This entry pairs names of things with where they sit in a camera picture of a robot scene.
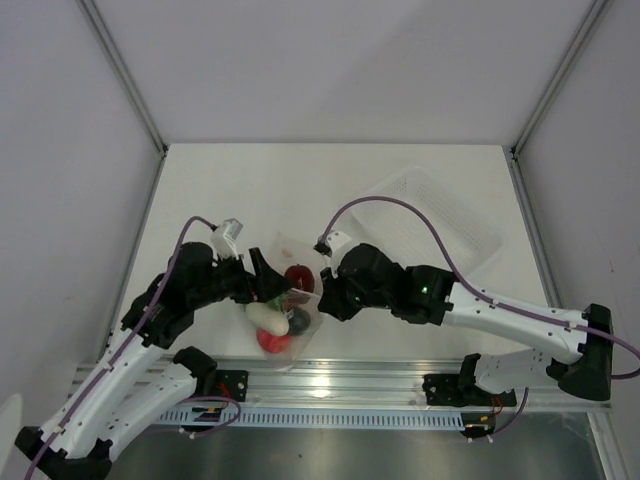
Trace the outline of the clear zip top bag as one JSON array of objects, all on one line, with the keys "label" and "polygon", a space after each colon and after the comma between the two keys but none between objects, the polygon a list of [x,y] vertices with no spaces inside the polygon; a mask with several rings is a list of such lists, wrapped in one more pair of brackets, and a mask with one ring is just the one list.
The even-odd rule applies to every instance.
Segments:
[{"label": "clear zip top bag", "polygon": [[322,294],[319,273],[325,262],[310,245],[282,232],[276,235],[266,260],[284,275],[291,288],[266,303],[244,306],[242,311],[268,365],[286,371],[323,323],[318,303]]}]

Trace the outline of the dark purple fruit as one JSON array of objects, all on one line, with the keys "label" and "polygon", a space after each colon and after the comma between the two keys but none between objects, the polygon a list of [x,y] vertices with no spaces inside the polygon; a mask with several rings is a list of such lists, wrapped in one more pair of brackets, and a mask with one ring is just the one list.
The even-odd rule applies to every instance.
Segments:
[{"label": "dark purple fruit", "polygon": [[294,337],[300,336],[310,328],[311,316],[304,309],[294,308],[289,312],[288,324],[288,334]]}]

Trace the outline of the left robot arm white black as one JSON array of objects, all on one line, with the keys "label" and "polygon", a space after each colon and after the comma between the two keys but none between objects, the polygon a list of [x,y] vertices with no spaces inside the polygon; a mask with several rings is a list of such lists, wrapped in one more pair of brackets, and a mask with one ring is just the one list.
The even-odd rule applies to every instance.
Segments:
[{"label": "left robot arm white black", "polygon": [[253,268],[246,270],[233,253],[216,254],[200,242],[177,246],[78,390],[45,423],[17,434],[15,446],[30,461],[25,476],[104,479],[121,451],[173,406],[212,401],[238,407],[238,398],[221,387],[216,361],[196,347],[175,353],[159,378],[136,394],[130,389],[193,325],[197,310],[227,299],[266,303],[289,289],[259,249],[251,249],[250,259]]}]

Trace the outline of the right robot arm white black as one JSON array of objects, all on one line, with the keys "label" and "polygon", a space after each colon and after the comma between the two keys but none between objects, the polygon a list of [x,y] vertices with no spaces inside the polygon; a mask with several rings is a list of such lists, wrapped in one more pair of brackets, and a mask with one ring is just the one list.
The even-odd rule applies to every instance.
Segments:
[{"label": "right robot arm white black", "polygon": [[363,309],[382,309],[409,324],[473,329],[523,345],[503,355],[468,354],[458,373],[426,376],[430,405],[480,406],[503,397],[512,406],[515,390],[546,386],[583,400],[611,397],[612,321],[606,307],[576,311],[510,303],[465,285],[451,271],[403,267],[369,244],[347,251],[320,278],[319,309],[340,321]]}]

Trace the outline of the dark red apple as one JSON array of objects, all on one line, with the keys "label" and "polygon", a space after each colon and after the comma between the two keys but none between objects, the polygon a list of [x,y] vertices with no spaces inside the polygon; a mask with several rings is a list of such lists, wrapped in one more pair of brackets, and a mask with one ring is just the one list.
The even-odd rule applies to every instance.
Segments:
[{"label": "dark red apple", "polygon": [[315,291],[315,277],[313,272],[305,265],[296,264],[289,266],[284,276],[293,288],[308,293]]}]

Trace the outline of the red tomato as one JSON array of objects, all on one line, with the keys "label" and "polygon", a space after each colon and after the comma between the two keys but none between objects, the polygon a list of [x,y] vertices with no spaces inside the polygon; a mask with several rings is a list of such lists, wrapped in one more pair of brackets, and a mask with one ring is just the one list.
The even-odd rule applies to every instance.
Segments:
[{"label": "red tomato", "polygon": [[291,335],[274,335],[264,329],[256,331],[256,340],[260,348],[269,354],[281,354],[286,352],[292,343]]}]

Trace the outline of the green lime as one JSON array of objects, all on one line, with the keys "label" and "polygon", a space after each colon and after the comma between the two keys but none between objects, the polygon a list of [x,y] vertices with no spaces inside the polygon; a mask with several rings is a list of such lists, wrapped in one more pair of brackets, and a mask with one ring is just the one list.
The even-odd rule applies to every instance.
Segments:
[{"label": "green lime", "polygon": [[287,294],[282,294],[270,301],[267,302],[267,306],[275,311],[280,311],[280,312],[287,312],[290,307],[289,307],[289,302],[288,302],[288,295]]}]

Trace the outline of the white radish with leaves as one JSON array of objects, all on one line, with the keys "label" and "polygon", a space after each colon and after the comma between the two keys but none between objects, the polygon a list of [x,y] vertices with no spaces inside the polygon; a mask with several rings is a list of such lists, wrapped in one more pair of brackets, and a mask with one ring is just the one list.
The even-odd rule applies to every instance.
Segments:
[{"label": "white radish with leaves", "polygon": [[245,308],[249,321],[258,329],[271,335],[284,336],[289,332],[289,321],[279,310],[274,310],[264,303],[250,303]]}]

